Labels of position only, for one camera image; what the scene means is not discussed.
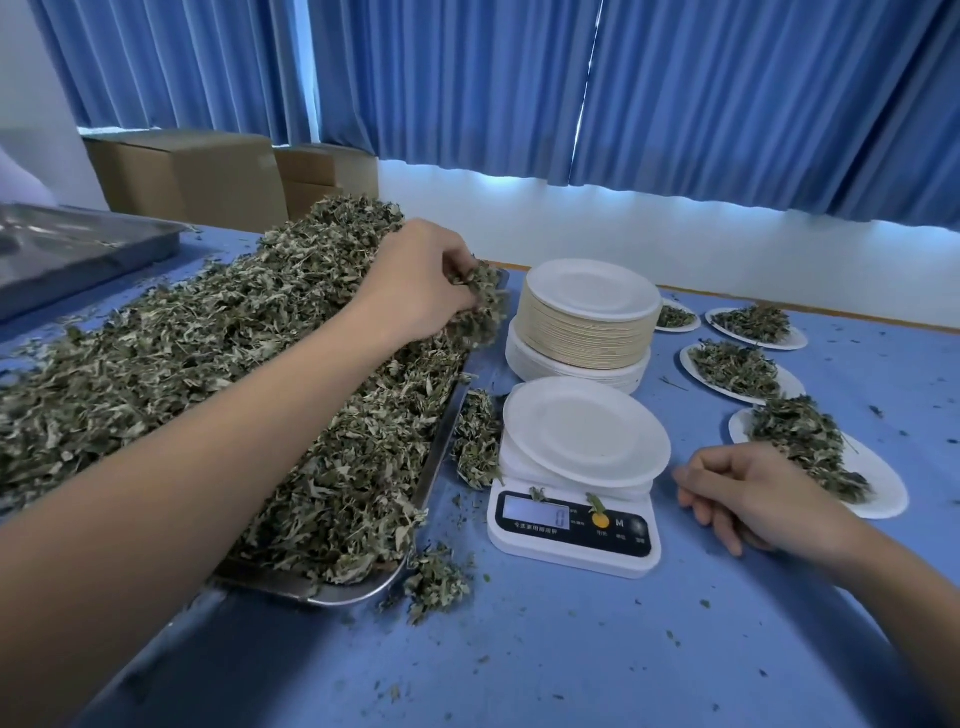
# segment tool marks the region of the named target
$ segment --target cardboard box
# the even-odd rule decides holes
[[[274,150],[280,176],[288,182],[340,187],[351,195],[379,197],[376,157],[333,144],[302,144]]]
[[[264,232],[287,220],[266,136],[176,129],[84,138],[110,209]]]
[[[340,187],[309,184],[307,182],[289,182],[288,180],[283,181],[283,191],[287,196],[287,215],[290,220],[299,220],[301,217],[305,217],[318,200],[343,192]]]

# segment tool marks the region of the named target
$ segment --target white wall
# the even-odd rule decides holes
[[[591,257],[656,283],[960,328],[960,233],[380,163],[380,196],[474,253]]]
[[[0,0],[0,146],[61,205],[108,209],[28,0]]]

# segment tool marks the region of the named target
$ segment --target finger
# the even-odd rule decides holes
[[[692,493],[690,493],[686,488],[677,489],[677,502],[680,503],[681,508],[689,508],[693,505],[693,501],[696,498]]]
[[[477,259],[470,253],[464,239],[456,232],[426,220],[411,220],[407,223],[407,225],[411,224],[429,228],[436,233],[433,239],[440,243],[444,262],[452,265],[461,276],[465,276],[477,267]]]
[[[457,311],[468,311],[480,303],[476,294],[465,285],[451,285],[449,289],[450,305]]]
[[[742,443],[740,445],[721,445],[715,448],[703,448],[693,453],[689,466],[712,473],[729,473],[742,478],[750,469],[750,464],[760,453],[767,450],[765,443]]]
[[[677,485],[686,488],[694,495],[716,500],[736,510],[737,504],[743,497],[747,487],[740,480],[733,480],[725,475],[711,473],[703,468],[692,465],[680,466],[673,472]]]
[[[466,277],[479,263],[477,259],[473,257],[473,254],[467,248],[467,243],[464,242],[464,239],[460,237],[460,235],[457,235],[457,240],[460,241],[459,245],[452,249],[444,250],[444,260],[449,261],[457,273]]]
[[[743,542],[740,541],[733,527],[733,515],[719,504],[713,507],[713,533],[716,534],[720,543],[727,547],[731,555],[737,558],[743,556]]]
[[[694,496],[693,517],[700,525],[710,525],[713,521],[713,503],[705,498]]]
[[[748,546],[752,546],[758,551],[776,551],[766,539],[761,539],[742,522],[737,525],[736,532]]]

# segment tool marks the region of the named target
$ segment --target plate with dried herbs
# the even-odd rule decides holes
[[[664,301],[657,319],[657,331],[687,333],[700,328],[700,317],[682,303]]]
[[[902,478],[863,443],[842,432],[810,397],[774,398],[730,418],[735,444],[769,442],[862,519],[892,519],[910,496]]]
[[[731,339],[765,349],[794,352],[808,343],[786,313],[761,303],[746,308],[714,308],[707,312],[707,323]]]
[[[680,363],[690,376],[714,392],[748,404],[806,394],[799,379],[756,347],[702,339],[680,352]]]

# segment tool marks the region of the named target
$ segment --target blue curtain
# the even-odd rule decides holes
[[[599,0],[312,0],[323,141],[566,184]]]
[[[940,0],[606,0],[571,184],[825,212]]]
[[[33,0],[84,127],[310,140],[293,0]]]
[[[960,3],[931,24],[833,212],[960,229]]]

